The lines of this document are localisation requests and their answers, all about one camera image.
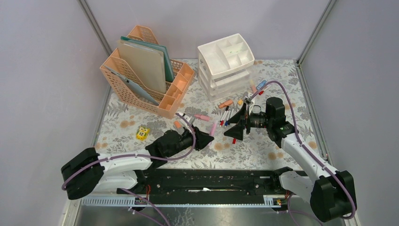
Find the white plastic drawer unit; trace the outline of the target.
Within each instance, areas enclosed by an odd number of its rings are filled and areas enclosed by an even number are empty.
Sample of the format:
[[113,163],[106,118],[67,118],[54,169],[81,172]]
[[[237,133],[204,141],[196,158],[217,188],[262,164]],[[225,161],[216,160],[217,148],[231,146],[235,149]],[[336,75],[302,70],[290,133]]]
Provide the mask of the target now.
[[198,46],[198,80],[210,102],[249,88],[255,58],[241,34],[233,34]]

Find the teal file folder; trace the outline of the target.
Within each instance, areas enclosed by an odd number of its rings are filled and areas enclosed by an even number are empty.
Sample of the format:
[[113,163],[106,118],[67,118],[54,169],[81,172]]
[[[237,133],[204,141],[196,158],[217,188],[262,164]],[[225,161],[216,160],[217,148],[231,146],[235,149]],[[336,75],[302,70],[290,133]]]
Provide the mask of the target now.
[[142,45],[145,47],[149,47],[149,48],[161,51],[164,55],[163,58],[164,58],[164,67],[165,67],[165,79],[167,82],[173,82],[175,75],[173,73],[173,67],[171,64],[171,60],[169,59],[168,50],[165,46],[151,43],[151,42],[141,41],[141,40],[134,40],[134,39],[124,37],[124,36],[121,36],[120,39],[123,41],[127,41],[130,43]]

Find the light blue clipboard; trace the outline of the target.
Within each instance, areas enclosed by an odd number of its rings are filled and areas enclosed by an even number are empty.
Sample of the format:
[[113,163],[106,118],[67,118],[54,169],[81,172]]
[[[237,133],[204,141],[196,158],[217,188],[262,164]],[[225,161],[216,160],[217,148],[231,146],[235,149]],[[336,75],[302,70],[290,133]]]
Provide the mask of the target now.
[[133,82],[132,80],[128,79],[124,75],[120,74],[119,72],[115,71],[114,69],[111,69],[108,66],[103,65],[107,70],[109,70],[112,74],[117,75],[125,84],[126,86],[136,94],[138,94],[140,97],[143,97],[150,103],[152,103],[155,106],[158,106],[159,103],[147,92],[145,91],[141,86],[139,86],[137,83]]

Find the beige file folder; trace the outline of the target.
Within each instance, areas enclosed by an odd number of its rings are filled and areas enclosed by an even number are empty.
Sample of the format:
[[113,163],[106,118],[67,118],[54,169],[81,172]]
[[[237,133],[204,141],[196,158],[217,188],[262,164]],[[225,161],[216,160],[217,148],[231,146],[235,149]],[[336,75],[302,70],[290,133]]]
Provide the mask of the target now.
[[118,40],[117,46],[120,58],[128,63],[145,87],[166,93],[163,52],[124,40]]

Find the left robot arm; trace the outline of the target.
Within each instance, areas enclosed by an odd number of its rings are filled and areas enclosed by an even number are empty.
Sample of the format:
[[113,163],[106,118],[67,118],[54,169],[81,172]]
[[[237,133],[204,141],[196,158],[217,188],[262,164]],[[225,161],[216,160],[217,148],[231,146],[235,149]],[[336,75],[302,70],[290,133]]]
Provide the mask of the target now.
[[141,175],[144,170],[175,161],[178,159],[175,155],[186,149],[200,151],[213,140],[208,133],[190,127],[182,134],[168,130],[145,148],[121,155],[100,154],[93,147],[86,148],[61,168],[62,190],[70,200],[116,188],[139,194],[146,187]]

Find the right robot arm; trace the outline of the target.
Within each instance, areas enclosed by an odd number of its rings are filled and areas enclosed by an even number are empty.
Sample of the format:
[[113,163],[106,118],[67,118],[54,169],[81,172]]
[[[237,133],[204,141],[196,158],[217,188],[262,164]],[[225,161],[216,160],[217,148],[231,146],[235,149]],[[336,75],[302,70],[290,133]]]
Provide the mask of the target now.
[[308,202],[321,222],[353,216],[356,212],[354,179],[348,171],[338,171],[326,160],[315,155],[303,141],[298,130],[286,120],[282,99],[266,100],[265,112],[250,113],[242,108],[231,118],[233,127],[224,135],[242,141],[252,128],[266,129],[268,137],[300,165],[306,176],[284,167],[276,170],[270,188],[276,194],[288,190]]

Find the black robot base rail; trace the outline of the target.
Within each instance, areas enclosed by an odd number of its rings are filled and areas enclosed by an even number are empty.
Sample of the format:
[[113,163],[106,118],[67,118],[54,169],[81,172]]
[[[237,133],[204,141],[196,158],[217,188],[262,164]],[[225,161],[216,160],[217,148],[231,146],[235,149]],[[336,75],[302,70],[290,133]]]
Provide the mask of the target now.
[[224,169],[148,169],[128,192],[165,205],[264,205],[264,197],[284,197],[278,176],[292,171]]

